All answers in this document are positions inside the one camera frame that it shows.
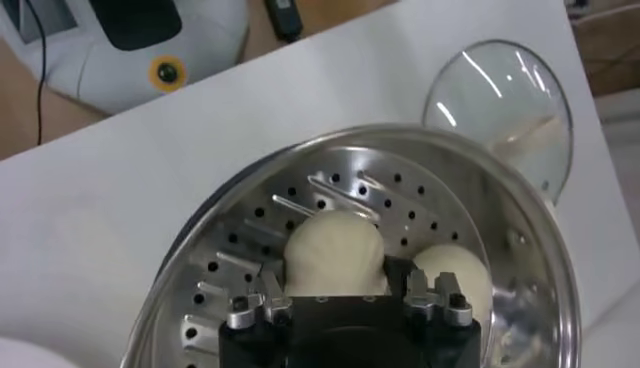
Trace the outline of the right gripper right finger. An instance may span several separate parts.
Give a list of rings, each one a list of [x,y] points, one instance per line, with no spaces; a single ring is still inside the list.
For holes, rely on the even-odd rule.
[[[390,295],[401,299],[410,316],[427,322],[439,318],[455,328],[473,324],[472,305],[453,272],[441,272],[430,287],[424,271],[408,259],[386,256],[383,269]]]

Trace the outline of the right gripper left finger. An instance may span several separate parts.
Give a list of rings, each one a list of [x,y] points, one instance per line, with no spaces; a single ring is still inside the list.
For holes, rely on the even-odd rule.
[[[229,299],[227,326],[248,329],[258,322],[285,326],[292,320],[293,301],[285,293],[271,270],[261,271],[257,277],[258,291]]]

